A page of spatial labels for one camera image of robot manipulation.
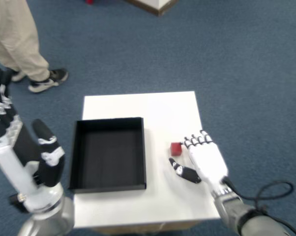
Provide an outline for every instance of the sneaker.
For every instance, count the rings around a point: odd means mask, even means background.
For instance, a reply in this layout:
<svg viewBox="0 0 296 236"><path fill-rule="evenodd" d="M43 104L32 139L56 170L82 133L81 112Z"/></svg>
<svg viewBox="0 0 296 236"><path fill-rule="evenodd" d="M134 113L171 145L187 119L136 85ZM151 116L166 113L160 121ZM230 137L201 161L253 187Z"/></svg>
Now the sneaker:
<svg viewBox="0 0 296 236"><path fill-rule="evenodd" d="M68 72L65 69L51 70L50 77L44 81L33 81L30 80L28 89L31 92L42 92L53 86L59 86L65 80L67 80Z"/></svg>
<svg viewBox="0 0 296 236"><path fill-rule="evenodd" d="M21 81L24 77L26 76L26 74L22 71L14 71L12 70L12 77L11 77L11 81L13 82L19 82Z"/></svg>

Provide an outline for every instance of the table top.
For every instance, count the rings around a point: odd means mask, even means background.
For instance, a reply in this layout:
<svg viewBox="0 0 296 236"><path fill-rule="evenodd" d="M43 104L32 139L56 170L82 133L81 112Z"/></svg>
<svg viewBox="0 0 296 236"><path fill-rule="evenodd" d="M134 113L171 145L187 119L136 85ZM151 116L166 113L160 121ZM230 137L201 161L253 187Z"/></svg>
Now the table top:
<svg viewBox="0 0 296 236"><path fill-rule="evenodd" d="M85 96L83 119L143 117L147 189L75 194L75 228L96 228L218 218L205 183L176 175L171 142L201 129L193 91ZM178 163L192 167L183 148Z"/></svg>

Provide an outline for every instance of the person's leg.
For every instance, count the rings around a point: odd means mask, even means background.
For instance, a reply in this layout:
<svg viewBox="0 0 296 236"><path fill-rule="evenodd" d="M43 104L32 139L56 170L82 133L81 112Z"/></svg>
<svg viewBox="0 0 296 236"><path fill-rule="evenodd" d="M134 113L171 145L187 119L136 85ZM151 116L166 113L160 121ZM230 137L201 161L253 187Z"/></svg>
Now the person's leg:
<svg viewBox="0 0 296 236"><path fill-rule="evenodd" d="M5 47L2 45L1 42L0 42L0 63L5 67L13 70L12 81L14 82L20 81L26 76L26 74L20 70L15 60L11 57L11 55L5 49Z"/></svg>
<svg viewBox="0 0 296 236"><path fill-rule="evenodd" d="M3 65L22 70L33 81L50 76L49 64L39 53L37 30L26 0L0 0L0 43L15 62Z"/></svg>

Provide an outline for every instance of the open box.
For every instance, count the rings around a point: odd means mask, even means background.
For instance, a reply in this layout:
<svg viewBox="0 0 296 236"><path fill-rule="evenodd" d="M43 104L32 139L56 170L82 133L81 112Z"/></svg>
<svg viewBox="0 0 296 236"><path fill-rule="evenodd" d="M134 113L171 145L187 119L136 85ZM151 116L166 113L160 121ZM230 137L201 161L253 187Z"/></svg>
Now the open box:
<svg viewBox="0 0 296 236"><path fill-rule="evenodd" d="M69 189L74 193L146 189L143 118L77 121Z"/></svg>

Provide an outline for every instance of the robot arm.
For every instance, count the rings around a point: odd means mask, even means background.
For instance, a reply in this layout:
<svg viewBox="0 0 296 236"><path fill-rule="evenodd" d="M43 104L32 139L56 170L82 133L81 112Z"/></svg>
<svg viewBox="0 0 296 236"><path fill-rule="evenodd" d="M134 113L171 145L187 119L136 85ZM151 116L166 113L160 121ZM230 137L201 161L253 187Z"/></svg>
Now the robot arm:
<svg viewBox="0 0 296 236"><path fill-rule="evenodd" d="M40 120L33 122L39 145L32 140L9 98L10 78L10 71L0 70L0 168L23 196L26 210L40 213L63 195L64 151Z"/></svg>
<svg viewBox="0 0 296 236"><path fill-rule="evenodd" d="M0 70L0 168L17 191L11 204L32 213L18 235L64 235L74 225L73 203L60 183L64 150L39 119L32 123L38 143L33 141L12 105L11 77L11 71Z"/></svg>
<svg viewBox="0 0 296 236"><path fill-rule="evenodd" d="M230 181L226 181L228 168L217 144L207 132L201 130L191 138L185 137L183 143L189 151L195 170L181 166L172 158L169 159L171 165L180 177L197 183L195 176L198 176L208 185L217 211L228 228L241 236L289 236L272 217L257 207L243 203ZM292 190L293 188L281 197L288 195ZM262 191L259 192L257 199L267 199L259 197Z"/></svg>

